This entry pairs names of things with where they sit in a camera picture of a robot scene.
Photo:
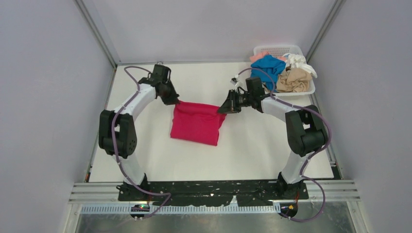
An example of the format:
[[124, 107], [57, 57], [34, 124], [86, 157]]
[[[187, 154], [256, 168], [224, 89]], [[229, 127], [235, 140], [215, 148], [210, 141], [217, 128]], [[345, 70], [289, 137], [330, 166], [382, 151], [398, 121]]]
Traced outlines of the magenta t shirt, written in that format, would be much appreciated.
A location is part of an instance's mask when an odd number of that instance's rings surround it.
[[218, 113], [218, 106], [181, 101], [173, 110], [170, 137], [217, 146], [226, 114]]

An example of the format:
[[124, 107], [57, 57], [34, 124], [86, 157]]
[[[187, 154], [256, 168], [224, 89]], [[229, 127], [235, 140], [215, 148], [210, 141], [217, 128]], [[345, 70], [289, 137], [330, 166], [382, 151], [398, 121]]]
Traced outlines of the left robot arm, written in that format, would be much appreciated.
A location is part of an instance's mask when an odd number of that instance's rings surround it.
[[156, 64], [146, 77], [137, 80], [130, 72], [130, 66], [124, 72], [136, 85], [136, 90], [114, 110], [103, 110], [99, 119], [98, 145], [116, 161], [124, 182], [131, 185], [130, 194], [138, 201], [145, 200], [149, 191], [147, 176], [136, 157], [138, 145], [135, 120], [141, 112], [155, 99], [161, 98], [165, 105], [179, 103], [171, 82], [171, 69]]

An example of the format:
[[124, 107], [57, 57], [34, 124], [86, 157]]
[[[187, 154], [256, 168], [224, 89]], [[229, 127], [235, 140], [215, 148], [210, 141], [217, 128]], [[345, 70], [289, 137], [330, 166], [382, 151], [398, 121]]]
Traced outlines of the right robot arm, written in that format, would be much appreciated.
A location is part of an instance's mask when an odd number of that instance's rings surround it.
[[234, 114], [241, 112], [243, 107], [252, 107], [285, 122], [291, 153], [278, 175], [276, 188], [281, 198], [290, 199], [301, 188], [310, 159], [329, 140], [324, 119], [314, 105], [297, 106], [281, 100], [274, 93], [266, 93], [258, 77], [247, 78], [245, 89], [229, 90], [217, 112]]

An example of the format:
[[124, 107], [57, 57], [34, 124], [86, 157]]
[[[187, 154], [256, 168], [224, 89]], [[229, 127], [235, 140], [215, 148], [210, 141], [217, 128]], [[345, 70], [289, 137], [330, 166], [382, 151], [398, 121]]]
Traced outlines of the salmon pink t shirt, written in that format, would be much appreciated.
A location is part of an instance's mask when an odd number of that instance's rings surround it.
[[[251, 56], [251, 57], [249, 57], [249, 60], [252, 62], [252, 63], [254, 63], [254, 62], [256, 62], [257, 60], [259, 60], [259, 59], [262, 59], [262, 58], [264, 58], [265, 56], [267, 56], [267, 55], [271, 55], [268, 51], [263, 51], [263, 52], [260, 52], [260, 53], [258, 53], [258, 54], [256, 54], [256, 55], [253, 55], [253, 56]], [[278, 59], [278, 60], [281, 60], [281, 61], [286, 61], [287, 60], [287, 58], [285, 57], [285, 56], [275, 56], [274, 58], [276, 58], [276, 59]]]

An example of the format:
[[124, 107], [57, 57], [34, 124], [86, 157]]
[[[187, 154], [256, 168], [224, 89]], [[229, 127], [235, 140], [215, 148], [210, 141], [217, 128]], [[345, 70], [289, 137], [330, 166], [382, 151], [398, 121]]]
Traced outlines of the blue t shirt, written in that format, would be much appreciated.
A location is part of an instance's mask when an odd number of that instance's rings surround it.
[[251, 64], [251, 77], [259, 77], [269, 91], [276, 85], [278, 75], [286, 68], [286, 62], [271, 55], [256, 60]]

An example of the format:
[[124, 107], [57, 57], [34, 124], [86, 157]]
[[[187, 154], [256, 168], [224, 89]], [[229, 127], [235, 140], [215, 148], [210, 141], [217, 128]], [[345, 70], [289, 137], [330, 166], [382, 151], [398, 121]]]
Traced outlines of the beige t shirt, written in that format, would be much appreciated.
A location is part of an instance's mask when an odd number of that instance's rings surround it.
[[278, 75], [276, 91], [280, 93], [307, 92], [311, 81], [312, 75], [301, 68], [284, 70]]

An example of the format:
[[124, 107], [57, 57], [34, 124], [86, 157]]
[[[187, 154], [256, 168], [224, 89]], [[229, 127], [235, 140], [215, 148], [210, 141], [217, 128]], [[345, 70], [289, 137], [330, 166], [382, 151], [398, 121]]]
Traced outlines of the white plastic basket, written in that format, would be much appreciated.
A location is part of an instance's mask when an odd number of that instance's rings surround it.
[[[301, 49], [298, 46], [295, 45], [288, 45], [288, 46], [257, 46], [254, 48], [254, 55], [263, 52], [263, 51], [268, 51], [271, 56], [283, 56], [285, 53], [292, 53], [292, 54], [302, 54]], [[302, 95], [311, 95], [315, 92], [315, 85], [313, 80], [310, 82], [310, 88], [307, 92], [301, 92], [301, 93], [280, 93], [276, 91], [276, 86], [274, 87], [274, 94], [277, 96], [302, 96]]]

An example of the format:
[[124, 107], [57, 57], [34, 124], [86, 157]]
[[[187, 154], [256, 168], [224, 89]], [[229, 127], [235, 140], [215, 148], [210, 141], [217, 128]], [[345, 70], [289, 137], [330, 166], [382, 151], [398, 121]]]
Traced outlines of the white t shirt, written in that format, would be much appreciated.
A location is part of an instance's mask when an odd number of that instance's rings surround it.
[[305, 56], [300, 54], [285, 53], [283, 57], [286, 58], [286, 67], [300, 68], [308, 72], [313, 78], [318, 78], [315, 69], [307, 63]]

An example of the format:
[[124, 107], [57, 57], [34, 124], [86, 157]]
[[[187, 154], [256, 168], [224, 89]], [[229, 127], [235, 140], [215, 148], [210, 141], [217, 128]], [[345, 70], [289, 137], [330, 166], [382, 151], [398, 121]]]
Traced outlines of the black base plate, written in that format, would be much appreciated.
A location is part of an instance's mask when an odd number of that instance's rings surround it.
[[119, 201], [143, 201], [159, 206], [167, 194], [166, 206], [228, 206], [236, 199], [239, 206], [269, 206], [274, 200], [307, 200], [307, 187], [301, 183], [295, 190], [281, 190], [275, 180], [143, 182], [139, 191], [130, 184], [116, 187]]

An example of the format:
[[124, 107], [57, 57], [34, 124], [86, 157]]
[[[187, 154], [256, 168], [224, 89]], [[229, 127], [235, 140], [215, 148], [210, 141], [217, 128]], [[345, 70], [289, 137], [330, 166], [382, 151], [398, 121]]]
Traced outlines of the aluminium frame rail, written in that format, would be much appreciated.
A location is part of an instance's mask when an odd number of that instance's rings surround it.
[[[352, 180], [320, 180], [326, 201], [360, 201], [360, 195]], [[75, 183], [70, 193], [69, 204], [114, 203], [118, 201], [121, 182]], [[321, 189], [314, 183], [305, 181], [309, 198], [303, 202], [322, 200]]]

